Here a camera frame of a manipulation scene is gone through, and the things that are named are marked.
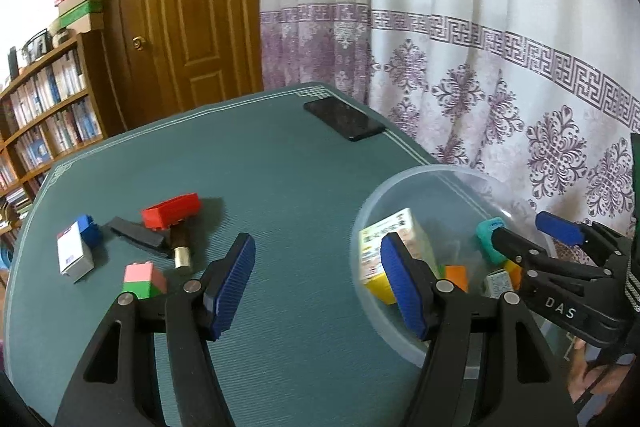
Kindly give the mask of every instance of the plastic bowl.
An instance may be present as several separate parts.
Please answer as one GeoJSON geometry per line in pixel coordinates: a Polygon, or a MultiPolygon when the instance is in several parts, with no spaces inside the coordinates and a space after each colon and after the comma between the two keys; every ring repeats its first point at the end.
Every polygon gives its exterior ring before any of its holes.
{"type": "MultiPolygon", "coordinates": [[[[481,292],[484,277],[498,269],[485,261],[476,237],[476,226],[501,217],[508,229],[546,248],[556,257],[551,239],[536,229],[536,214],[529,204],[513,196],[495,178],[455,165],[427,165],[400,172],[376,188],[361,207],[351,231],[351,276],[360,303],[375,330],[404,359],[422,367],[428,343],[422,343],[405,327],[397,305],[387,306],[360,282],[360,230],[409,207],[429,236],[438,265],[464,265],[469,293],[481,292]]],[[[543,333],[555,327],[536,318],[543,333]]],[[[472,338],[465,376],[476,378],[480,338],[472,338]]]]}

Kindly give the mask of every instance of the door handle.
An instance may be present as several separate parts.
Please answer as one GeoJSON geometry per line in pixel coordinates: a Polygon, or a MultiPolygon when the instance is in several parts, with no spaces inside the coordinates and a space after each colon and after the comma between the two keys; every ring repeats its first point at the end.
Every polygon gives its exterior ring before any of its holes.
{"type": "Polygon", "coordinates": [[[137,37],[133,37],[132,43],[133,43],[133,48],[135,50],[140,51],[142,48],[145,47],[146,40],[143,36],[137,36],[137,37]]]}

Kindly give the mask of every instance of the curtain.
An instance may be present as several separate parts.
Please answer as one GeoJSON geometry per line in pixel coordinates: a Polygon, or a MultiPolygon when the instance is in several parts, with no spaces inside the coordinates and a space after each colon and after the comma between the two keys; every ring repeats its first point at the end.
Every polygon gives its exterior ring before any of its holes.
{"type": "Polygon", "coordinates": [[[260,2],[266,89],[327,82],[535,211],[630,232],[637,0],[260,2]]]}

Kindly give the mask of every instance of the wooden door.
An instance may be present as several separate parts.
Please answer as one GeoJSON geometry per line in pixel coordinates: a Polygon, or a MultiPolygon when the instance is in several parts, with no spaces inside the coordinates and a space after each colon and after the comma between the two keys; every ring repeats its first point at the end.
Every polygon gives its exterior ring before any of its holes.
{"type": "Polygon", "coordinates": [[[106,0],[130,127],[262,89],[258,0],[106,0]]]}

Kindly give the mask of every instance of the orange block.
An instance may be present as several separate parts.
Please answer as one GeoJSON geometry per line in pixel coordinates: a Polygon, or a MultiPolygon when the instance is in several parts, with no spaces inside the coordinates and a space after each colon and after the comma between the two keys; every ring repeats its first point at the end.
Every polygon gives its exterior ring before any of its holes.
{"type": "Polygon", "coordinates": [[[522,280],[522,268],[515,264],[513,261],[507,261],[504,263],[503,268],[507,270],[509,279],[511,279],[511,286],[514,290],[520,289],[520,281],[522,280]]]}
{"type": "Polygon", "coordinates": [[[469,291],[468,280],[466,279],[466,268],[464,266],[445,266],[444,279],[449,279],[461,290],[469,291]]]}

